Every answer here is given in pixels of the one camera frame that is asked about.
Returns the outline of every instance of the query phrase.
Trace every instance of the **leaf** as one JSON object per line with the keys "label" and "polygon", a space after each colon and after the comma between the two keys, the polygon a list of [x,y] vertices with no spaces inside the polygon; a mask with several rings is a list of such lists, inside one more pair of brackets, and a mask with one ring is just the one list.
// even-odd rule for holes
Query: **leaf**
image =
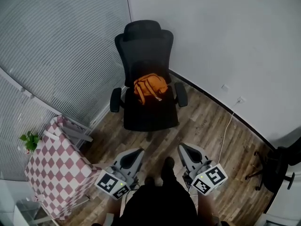
{"label": "leaf", "polygon": [[34,142],[33,135],[29,136],[29,141],[32,142],[32,143]]}
{"label": "leaf", "polygon": [[32,152],[37,148],[37,144],[32,143],[32,142],[26,142],[25,145],[26,145],[26,148]]}
{"label": "leaf", "polygon": [[21,139],[22,141],[26,141],[27,137],[26,137],[26,135],[23,134],[23,135],[20,136],[20,139]]}
{"label": "leaf", "polygon": [[38,137],[38,135],[34,136],[34,143],[38,144],[40,138]]}
{"label": "leaf", "polygon": [[33,144],[30,141],[26,142],[25,146],[28,150],[31,150],[33,148]]}

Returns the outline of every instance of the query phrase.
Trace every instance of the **chair armrest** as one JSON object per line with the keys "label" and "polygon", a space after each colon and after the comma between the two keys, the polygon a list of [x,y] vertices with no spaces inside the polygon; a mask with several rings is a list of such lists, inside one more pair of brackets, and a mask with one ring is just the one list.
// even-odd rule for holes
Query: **chair armrest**
{"label": "chair armrest", "polygon": [[177,95],[177,97],[175,98],[175,102],[178,103],[180,107],[187,106],[188,97],[183,84],[180,82],[176,82],[174,83],[174,88]]}
{"label": "chair armrest", "polygon": [[294,179],[295,179],[295,173],[293,172],[292,177],[289,180],[289,184],[288,184],[287,190],[291,189]]}
{"label": "chair armrest", "polygon": [[119,107],[121,106],[121,88],[115,88],[111,94],[110,99],[110,111],[119,112]]}
{"label": "chair armrest", "polygon": [[280,170],[283,167],[283,164],[287,163],[285,161],[285,150],[286,148],[278,147],[276,152],[279,154],[278,159],[277,159],[277,167],[276,167],[276,174],[280,173]]}

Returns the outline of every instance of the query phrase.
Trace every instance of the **pink and white checkered tablecloth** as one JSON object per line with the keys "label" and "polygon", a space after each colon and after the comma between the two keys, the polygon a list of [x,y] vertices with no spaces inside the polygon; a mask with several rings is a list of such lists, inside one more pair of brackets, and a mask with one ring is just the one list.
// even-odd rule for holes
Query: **pink and white checkered tablecloth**
{"label": "pink and white checkered tablecloth", "polygon": [[44,195],[42,204],[51,217],[64,220],[94,184],[101,168],[92,165],[71,144],[54,120],[46,130],[58,136],[59,140],[43,136],[45,145],[35,150],[25,175],[36,195]]}

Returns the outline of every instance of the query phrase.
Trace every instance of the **electrical socket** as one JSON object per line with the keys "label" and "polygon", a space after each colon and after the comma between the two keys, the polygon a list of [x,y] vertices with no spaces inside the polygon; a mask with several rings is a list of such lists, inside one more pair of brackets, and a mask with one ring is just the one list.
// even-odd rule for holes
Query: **electrical socket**
{"label": "electrical socket", "polygon": [[222,90],[225,91],[225,92],[228,92],[229,86],[226,85],[226,84],[224,84],[224,85],[222,86]]}
{"label": "electrical socket", "polygon": [[243,98],[242,96],[240,96],[240,97],[237,99],[237,103],[238,103],[238,104],[242,104],[242,103],[244,103],[245,101],[246,101],[246,99]]}

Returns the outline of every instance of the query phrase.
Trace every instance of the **white cable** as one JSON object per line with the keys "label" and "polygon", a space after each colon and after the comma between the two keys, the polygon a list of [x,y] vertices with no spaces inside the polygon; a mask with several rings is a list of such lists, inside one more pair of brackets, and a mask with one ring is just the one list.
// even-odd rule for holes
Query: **white cable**
{"label": "white cable", "polygon": [[[225,129],[224,137],[223,137],[223,139],[222,139],[222,147],[224,146],[224,141],[225,141],[225,137],[226,137],[226,132],[227,132],[228,126],[229,126],[230,123],[231,123],[231,120],[232,120],[232,117],[233,117],[234,113],[235,113],[235,112],[232,113],[231,118],[230,118],[230,121],[229,121],[229,123],[228,123],[228,125],[227,125],[227,127],[226,127],[226,129]],[[217,164],[218,164],[218,163],[220,162],[220,160],[221,160],[222,147],[221,147],[220,156],[219,156],[219,158],[218,158]]]}
{"label": "white cable", "polygon": [[132,190],[128,191],[128,193],[126,194],[126,199],[125,199],[125,204],[124,204],[124,205],[127,204],[127,196],[129,195],[129,193],[130,193],[131,191],[137,191],[137,190],[140,188],[140,185],[139,185],[139,184],[137,184],[137,186],[139,186],[137,189],[132,189]]}

